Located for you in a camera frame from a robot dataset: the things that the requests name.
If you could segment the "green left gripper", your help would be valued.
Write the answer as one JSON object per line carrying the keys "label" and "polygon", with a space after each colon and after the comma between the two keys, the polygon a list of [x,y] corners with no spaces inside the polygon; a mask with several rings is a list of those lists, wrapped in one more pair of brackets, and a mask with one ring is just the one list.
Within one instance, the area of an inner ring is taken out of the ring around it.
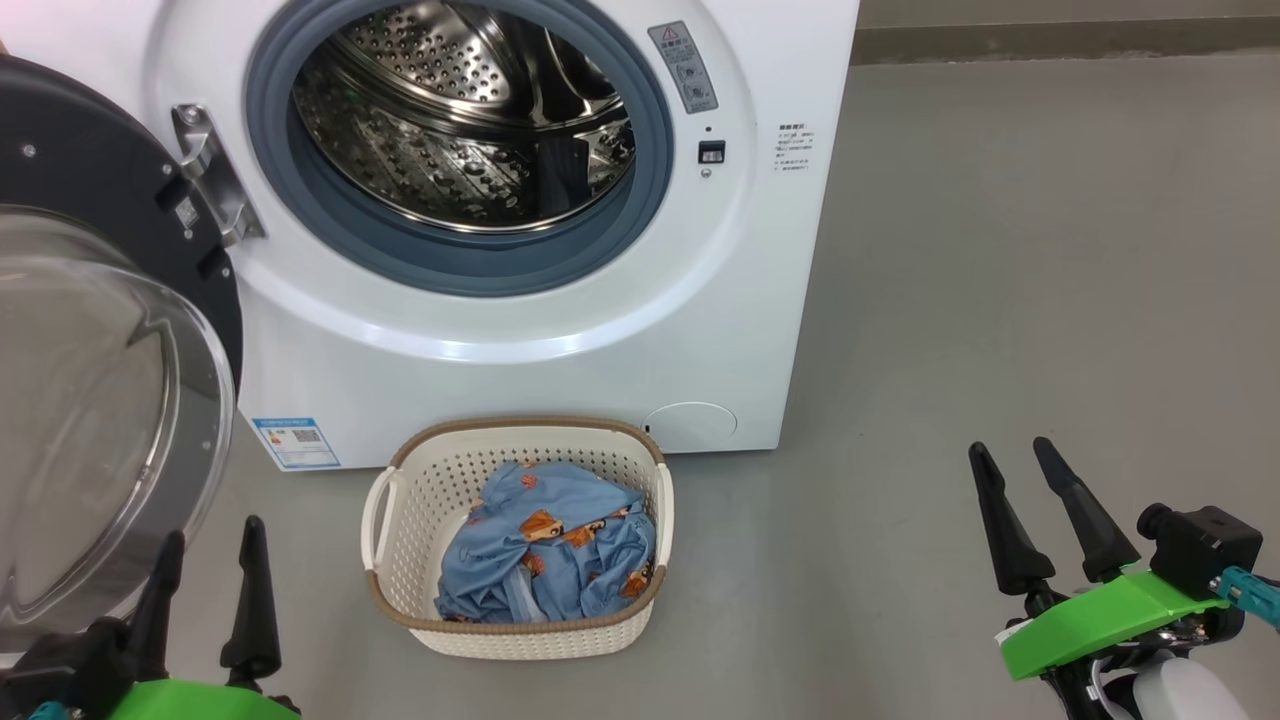
{"label": "green left gripper", "polygon": [[238,556],[243,578],[232,633],[220,652],[228,685],[165,679],[172,598],[180,587],[184,557],[184,533],[168,533],[129,624],[128,659],[142,683],[132,685],[110,717],[301,719],[296,708],[239,688],[257,687],[283,665],[266,529],[259,516],[244,521]]}

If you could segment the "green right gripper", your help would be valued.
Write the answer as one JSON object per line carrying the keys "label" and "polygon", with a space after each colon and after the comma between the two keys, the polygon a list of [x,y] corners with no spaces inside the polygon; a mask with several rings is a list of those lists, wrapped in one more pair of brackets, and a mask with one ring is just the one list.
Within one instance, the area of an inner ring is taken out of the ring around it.
{"label": "green right gripper", "polygon": [[1245,708],[1194,647],[1234,637],[1245,615],[1245,569],[1152,568],[1047,437],[1033,439],[1096,588],[1052,591],[1053,564],[1012,510],[1004,474],[982,442],[968,460],[996,584],[1021,594],[1027,615],[996,641],[1009,675],[1051,687],[1070,719],[1243,719]]}

